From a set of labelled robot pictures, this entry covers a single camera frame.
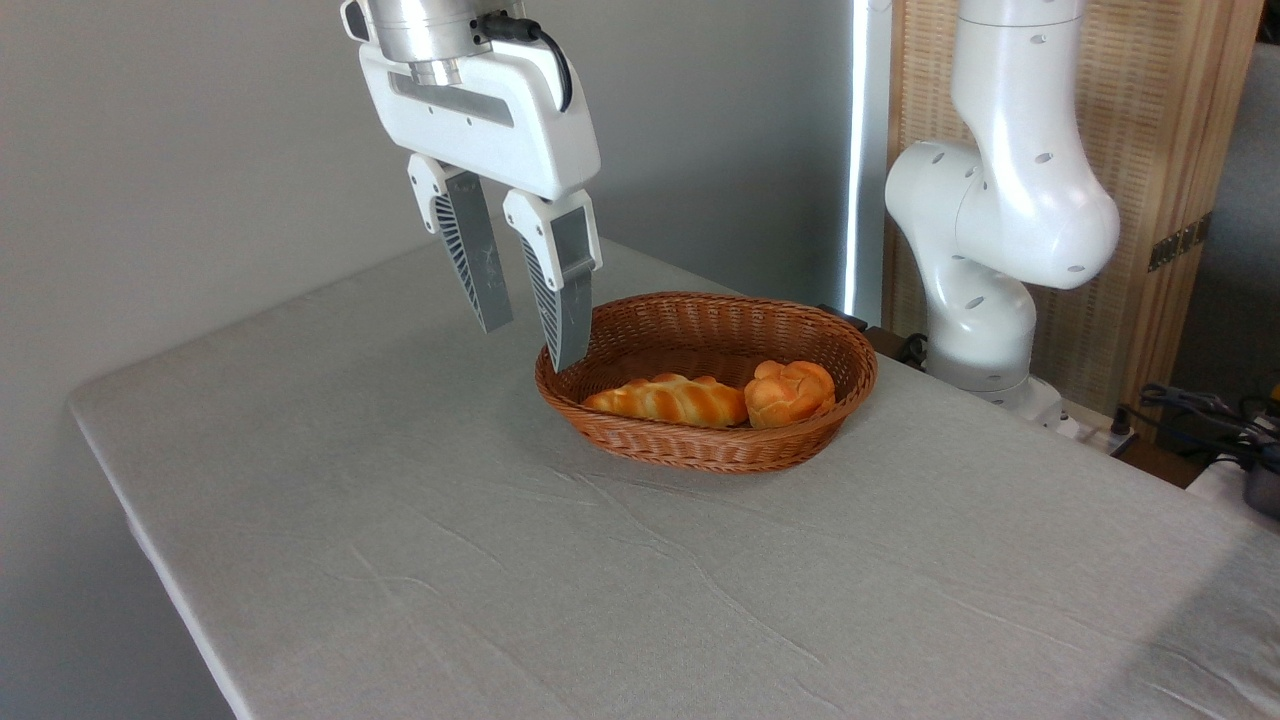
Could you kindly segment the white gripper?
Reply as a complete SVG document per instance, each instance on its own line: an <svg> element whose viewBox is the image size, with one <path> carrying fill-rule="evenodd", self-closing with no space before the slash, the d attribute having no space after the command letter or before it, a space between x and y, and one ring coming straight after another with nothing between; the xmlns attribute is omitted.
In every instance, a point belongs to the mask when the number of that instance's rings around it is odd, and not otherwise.
<svg viewBox="0 0 1280 720"><path fill-rule="evenodd" d="M600 170L584 91L559 110L556 56L540 44L494 42L462 56L456 86L417 85L374 44L361 45L358 61L385 132L412 151L407 176L422 223L443 241L483 331L513 313L479 176L518 188L503 213L522 241L552 366L581 361L602 266L593 201L580 190Z"/></svg>

